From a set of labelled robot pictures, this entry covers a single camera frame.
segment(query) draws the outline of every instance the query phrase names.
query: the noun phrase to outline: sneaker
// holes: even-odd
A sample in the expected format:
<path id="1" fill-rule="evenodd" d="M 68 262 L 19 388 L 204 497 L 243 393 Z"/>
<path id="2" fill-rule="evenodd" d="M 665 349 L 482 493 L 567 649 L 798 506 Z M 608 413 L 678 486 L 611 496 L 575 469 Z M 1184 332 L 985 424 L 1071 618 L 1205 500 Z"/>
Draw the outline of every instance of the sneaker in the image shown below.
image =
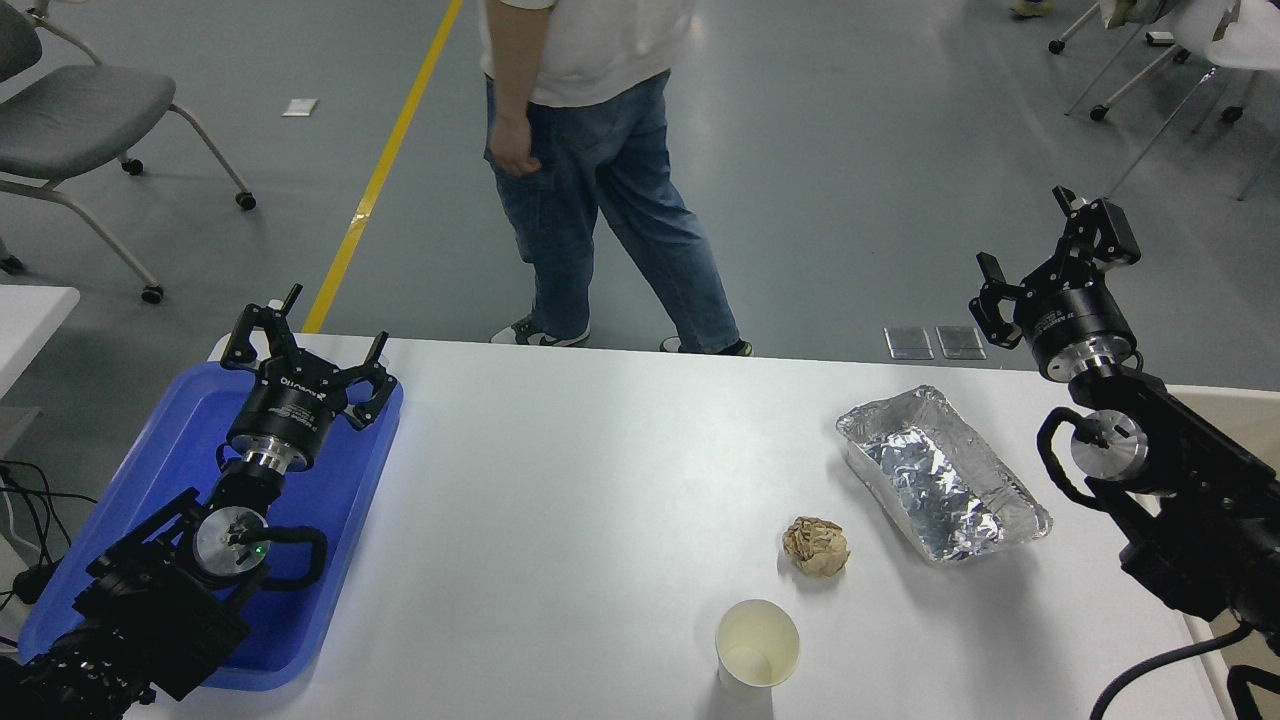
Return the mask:
<path id="1" fill-rule="evenodd" d="M 667 340 L 662 341 L 662 345 L 658 346 L 658 350 L 663 352 L 687 352 L 684 347 L 680 346 L 680 336 L 671 336 Z M 726 347 L 724 350 L 721 350 L 716 355 L 736 355 L 739 357 L 750 357 L 751 355 L 755 355 L 755 348 L 751 347 L 750 342 L 746 342 L 745 340 L 739 340 L 736 343 Z"/>
<path id="2" fill-rule="evenodd" d="M 559 338 L 556 336 L 547 334 L 538 323 L 534 322 L 534 314 L 530 313 L 524 318 L 516 320 L 509 327 L 498 331 L 498 334 L 489 338 L 489 342 L 495 342 L 498 345 L 540 345 L 544 347 L 568 347 L 571 345 L 577 345 L 586 340 L 586 336 L 591 334 L 590 325 L 582 331 L 582 334 L 572 338 Z"/>
<path id="3" fill-rule="evenodd" d="M 1053 12 L 1053 0 L 1014 0 L 1009 9 L 1019 18 L 1043 18 Z"/>

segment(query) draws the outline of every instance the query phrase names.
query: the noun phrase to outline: concrete floor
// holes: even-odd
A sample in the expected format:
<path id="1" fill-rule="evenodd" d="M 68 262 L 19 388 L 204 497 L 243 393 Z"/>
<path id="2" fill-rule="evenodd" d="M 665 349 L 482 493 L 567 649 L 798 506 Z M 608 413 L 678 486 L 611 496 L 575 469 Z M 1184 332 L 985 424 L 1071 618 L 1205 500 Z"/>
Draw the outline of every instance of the concrete floor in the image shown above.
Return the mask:
<path id="1" fill-rule="evenodd" d="M 172 379 L 246 302 L 301 282 L 301 325 L 447 5 L 55 3 L 55 19 L 110 61 L 172 74 L 260 208 L 233 204 L 233 184 L 172 115 L 137 147 L 145 176 L 109 165 L 67 182 L 161 278 L 168 296 L 150 306 L 72 213 L 0 196 L 0 236 L 29 268 L 0 282 L 82 293 L 4 398 L 44 410 L 13 459 L 44 466 L 58 489 L 97 496 Z M 1085 8 L 1060 3 L 1019 22 L 996 0 L 701 1 L 668 90 L 676 182 L 713 236 L 758 354 L 891 361 L 887 325 L 973 323 L 975 252 L 1000 256 L 1012 278 L 1050 256 L 1062 227 L 1051 188 L 1105 191 L 1207 68 L 1198 58 L 1166 68 L 1089 120 L 1089 105 L 1155 58 L 1137 44 L 1064 117 L 1129 32 L 1094 22 L 1050 55 L 1048 40 Z M 0 97 L 79 61 L 44 37 L 45 60 Z M 483 342 L 527 310 L 531 275 L 480 158 L 477 58 L 466 0 L 324 332 Z M 1268 78 L 1240 122 L 1197 136 L 1188 131 L 1210 95 L 1193 100 L 1114 197 L 1144 256 L 1110 286 L 1148 372 L 1171 383 L 1280 389 L 1280 164 L 1248 201 L 1234 199 L 1280 132 L 1276 90 Z M 317 97 L 315 115 L 282 118 L 291 97 Z M 669 322 L 600 228 L 590 345 L 654 350 Z M 968 364 L 1032 368 L 1021 347 L 988 354 Z M 87 509 L 68 503 L 64 515 L 74 532 Z"/>

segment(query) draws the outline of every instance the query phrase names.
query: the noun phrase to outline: blue jeans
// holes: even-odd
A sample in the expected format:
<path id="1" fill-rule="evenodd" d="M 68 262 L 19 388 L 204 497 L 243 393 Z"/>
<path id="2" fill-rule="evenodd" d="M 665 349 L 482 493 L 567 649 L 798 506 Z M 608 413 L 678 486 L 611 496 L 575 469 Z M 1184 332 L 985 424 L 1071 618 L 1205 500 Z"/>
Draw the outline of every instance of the blue jeans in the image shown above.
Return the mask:
<path id="1" fill-rule="evenodd" d="M 588 108 L 529 106 L 532 156 L 541 169 L 511 177 L 489 160 L 498 197 L 534 266 L 534 322 L 577 337 L 590 320 L 600 211 L 676 325 L 681 346 L 717 352 L 739 341 L 716 259 L 698 217 L 671 184 L 662 73 Z M 488 82 L 493 128 L 493 82 Z"/>

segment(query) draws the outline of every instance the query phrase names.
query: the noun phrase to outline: brown paper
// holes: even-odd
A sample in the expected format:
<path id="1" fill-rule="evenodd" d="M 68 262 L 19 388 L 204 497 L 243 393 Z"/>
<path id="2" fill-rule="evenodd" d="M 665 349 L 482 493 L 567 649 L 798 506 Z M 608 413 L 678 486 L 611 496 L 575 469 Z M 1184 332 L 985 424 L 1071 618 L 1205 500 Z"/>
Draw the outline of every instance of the brown paper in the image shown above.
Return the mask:
<path id="1" fill-rule="evenodd" d="M 782 550 L 810 578 L 829 578 L 849 560 L 841 527 L 819 518 L 796 518 L 782 534 Z"/>

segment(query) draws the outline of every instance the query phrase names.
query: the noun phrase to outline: white paper cup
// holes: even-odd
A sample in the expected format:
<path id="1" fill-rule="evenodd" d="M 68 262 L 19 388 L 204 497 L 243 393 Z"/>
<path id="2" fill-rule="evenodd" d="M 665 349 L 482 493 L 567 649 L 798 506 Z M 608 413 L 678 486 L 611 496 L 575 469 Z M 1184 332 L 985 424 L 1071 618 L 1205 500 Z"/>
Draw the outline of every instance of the white paper cup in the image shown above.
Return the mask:
<path id="1" fill-rule="evenodd" d="M 800 659 L 800 633 L 781 607 L 767 600 L 744 600 L 716 630 L 719 676 L 733 687 L 772 688 L 791 676 Z"/>

